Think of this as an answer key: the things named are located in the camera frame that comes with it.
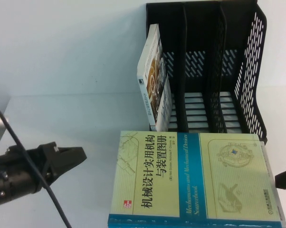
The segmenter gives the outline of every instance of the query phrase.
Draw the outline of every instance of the wire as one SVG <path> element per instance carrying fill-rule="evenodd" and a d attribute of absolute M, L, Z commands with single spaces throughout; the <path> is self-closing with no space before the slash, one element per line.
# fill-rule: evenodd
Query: wire
<path fill-rule="evenodd" d="M 52 189 L 50 188 L 50 186 L 47 184 L 47 182 L 45 181 L 45 179 L 43 178 L 42 174 L 40 173 L 40 171 L 38 170 L 38 168 L 36 167 L 36 165 L 34 164 L 34 162 L 32 161 L 32 159 L 30 158 L 30 156 L 28 155 L 25 147 L 23 146 L 23 144 L 20 142 L 20 140 L 18 139 L 18 137 L 16 136 L 16 134 L 14 133 L 14 131 L 12 130 L 10 124 L 8 123 L 8 121 L 6 120 L 5 116 L 3 115 L 3 113 L 0 111 L 0 118 L 2 120 L 2 122 L 4 123 L 6 129 L 8 130 L 8 132 L 10 133 L 11 137 L 13 138 L 13 140 L 15 141 L 16 145 L 21 149 L 21 152 L 23 154 L 23 156 L 25 157 L 25 159 L 27 160 L 29 166 L 32 168 L 34 174 L 38 177 L 38 179 L 41 181 L 42 186 L 47 190 L 50 198 L 52 199 L 54 205 L 56 206 L 63 222 L 65 223 L 67 228 L 72 228 L 66 215 L 63 212 L 63 209 L 61 208 L 56 196 L 54 195 Z"/>

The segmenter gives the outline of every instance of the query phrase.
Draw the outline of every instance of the black file organizer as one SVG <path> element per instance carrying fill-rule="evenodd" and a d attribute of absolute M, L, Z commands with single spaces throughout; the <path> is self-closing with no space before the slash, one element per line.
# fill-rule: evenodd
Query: black file organizer
<path fill-rule="evenodd" d="M 267 131 L 256 101 L 267 20 L 256 0 L 149 3 L 158 23 L 174 107 L 170 131 Z"/>

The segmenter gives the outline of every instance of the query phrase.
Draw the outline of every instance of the white table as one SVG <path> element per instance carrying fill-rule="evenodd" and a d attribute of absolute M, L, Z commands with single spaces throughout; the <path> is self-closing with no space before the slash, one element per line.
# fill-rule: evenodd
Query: white table
<path fill-rule="evenodd" d="M 286 88 L 259 88 L 273 174 L 286 170 Z M 5 115 L 27 149 L 55 141 L 82 146 L 87 160 L 51 186 L 74 228 L 106 228 L 121 130 L 148 130 L 141 94 L 15 97 Z M 0 154 L 14 142 L 6 132 Z M 286 190 L 279 190 L 286 216 Z M 63 228 L 44 189 L 0 206 L 0 228 Z"/>

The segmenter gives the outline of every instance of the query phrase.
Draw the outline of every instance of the standing book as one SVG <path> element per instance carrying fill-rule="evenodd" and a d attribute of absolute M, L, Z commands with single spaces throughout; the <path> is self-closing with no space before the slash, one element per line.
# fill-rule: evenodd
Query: standing book
<path fill-rule="evenodd" d="M 284 228 L 255 134 L 121 132 L 110 228 Z"/>
<path fill-rule="evenodd" d="M 158 24 L 150 25 L 137 77 L 152 131 L 168 131 L 172 95 L 165 69 Z"/>

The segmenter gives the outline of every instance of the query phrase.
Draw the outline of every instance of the book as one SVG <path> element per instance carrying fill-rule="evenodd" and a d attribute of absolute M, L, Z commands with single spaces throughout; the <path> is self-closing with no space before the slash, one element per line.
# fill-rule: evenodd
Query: book
<path fill-rule="evenodd" d="M 255 134 L 121 132 L 109 228 L 286 227 Z"/>
<path fill-rule="evenodd" d="M 150 25 L 137 77 L 152 131 L 168 131 L 172 95 L 165 69 L 158 24 Z"/>

